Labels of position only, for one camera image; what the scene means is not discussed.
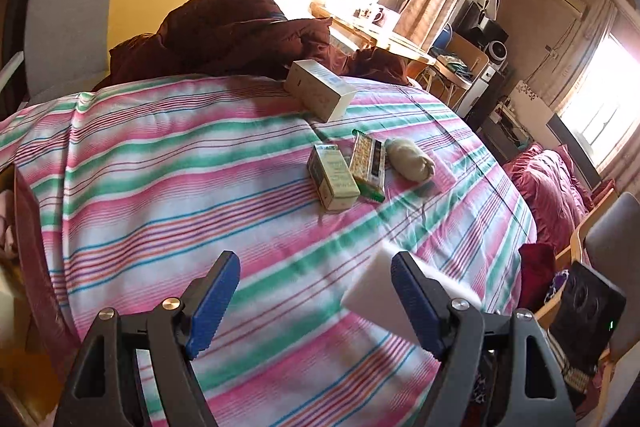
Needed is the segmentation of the gold metal tray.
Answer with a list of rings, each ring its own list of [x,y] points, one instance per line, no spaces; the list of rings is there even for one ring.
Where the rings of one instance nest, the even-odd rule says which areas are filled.
[[[49,274],[38,200],[1,168],[1,424],[38,426],[55,409],[79,347]]]

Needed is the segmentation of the wooden chair grey seat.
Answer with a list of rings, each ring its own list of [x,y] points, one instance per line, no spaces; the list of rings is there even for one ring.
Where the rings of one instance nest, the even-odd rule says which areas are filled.
[[[602,379],[598,404],[588,418],[591,425],[603,426],[616,365],[639,343],[639,201],[634,195],[612,193],[606,196],[602,204],[578,225],[570,238],[570,246],[556,256],[555,268],[568,271],[574,261],[599,272],[626,295],[623,315],[608,347],[600,355],[597,373],[593,376],[601,375]],[[559,310],[564,284],[536,312],[536,319],[546,335]],[[568,391],[579,407],[586,399],[588,387],[584,395]]]

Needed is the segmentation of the pink quilted bedding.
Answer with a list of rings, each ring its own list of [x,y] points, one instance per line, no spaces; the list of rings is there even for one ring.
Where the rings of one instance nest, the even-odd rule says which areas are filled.
[[[577,225],[616,190],[613,179],[601,181],[593,190],[585,187],[566,144],[544,148],[533,143],[502,168],[532,212],[537,242],[550,245],[555,254],[570,245]]]

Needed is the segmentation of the small green medicine box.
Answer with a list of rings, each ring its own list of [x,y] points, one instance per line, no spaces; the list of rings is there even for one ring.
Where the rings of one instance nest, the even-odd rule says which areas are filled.
[[[307,170],[326,211],[349,210],[360,196],[359,187],[336,145],[314,144]]]

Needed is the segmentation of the striped pink green tablecloth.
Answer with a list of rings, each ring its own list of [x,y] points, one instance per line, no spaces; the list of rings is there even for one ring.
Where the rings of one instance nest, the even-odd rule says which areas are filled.
[[[55,297],[79,343],[96,314],[180,295],[223,251],[241,282],[194,369],[223,426],[405,426],[438,369],[345,310],[369,257],[390,242],[510,312],[520,247],[537,236],[520,192],[470,128],[411,87],[358,79],[323,124],[264,77],[170,77],[29,106],[1,125],[1,161],[38,200]],[[431,182],[395,171],[384,202],[323,209],[314,144],[352,149],[357,129],[406,138]]]

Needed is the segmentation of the wooden desk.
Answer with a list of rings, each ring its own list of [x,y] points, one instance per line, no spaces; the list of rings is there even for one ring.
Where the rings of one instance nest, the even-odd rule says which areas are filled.
[[[340,17],[321,2],[311,1],[309,12],[317,18],[333,18],[332,36],[344,48],[379,48],[402,57],[408,63],[409,80],[425,91],[436,87],[436,95],[451,108],[471,92],[489,66],[488,56],[457,34],[451,35],[442,50],[424,51],[389,27],[364,18]]]

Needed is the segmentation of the beige box with blue stripe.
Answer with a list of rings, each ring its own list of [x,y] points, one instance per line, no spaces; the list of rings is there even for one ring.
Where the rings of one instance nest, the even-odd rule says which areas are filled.
[[[320,121],[341,119],[357,89],[314,60],[294,61],[284,89]]]

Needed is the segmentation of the white desk fan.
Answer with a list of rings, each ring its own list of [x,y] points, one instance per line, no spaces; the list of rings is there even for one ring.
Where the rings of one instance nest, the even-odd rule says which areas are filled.
[[[484,53],[495,68],[501,67],[508,57],[508,49],[500,40],[489,41],[485,46]]]

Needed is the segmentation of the grey office chair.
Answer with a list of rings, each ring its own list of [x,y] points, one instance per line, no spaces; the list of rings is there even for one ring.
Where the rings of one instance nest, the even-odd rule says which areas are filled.
[[[91,91],[107,76],[110,0],[6,0],[1,116]]]

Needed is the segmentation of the maroon quilted jacket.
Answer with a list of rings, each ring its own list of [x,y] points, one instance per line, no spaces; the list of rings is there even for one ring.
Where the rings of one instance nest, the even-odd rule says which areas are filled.
[[[300,60],[339,76],[407,86],[404,58],[379,48],[347,54],[331,43],[331,25],[329,17],[289,20],[274,0],[189,0],[154,34],[111,48],[110,75],[94,89],[186,74],[283,80]]]

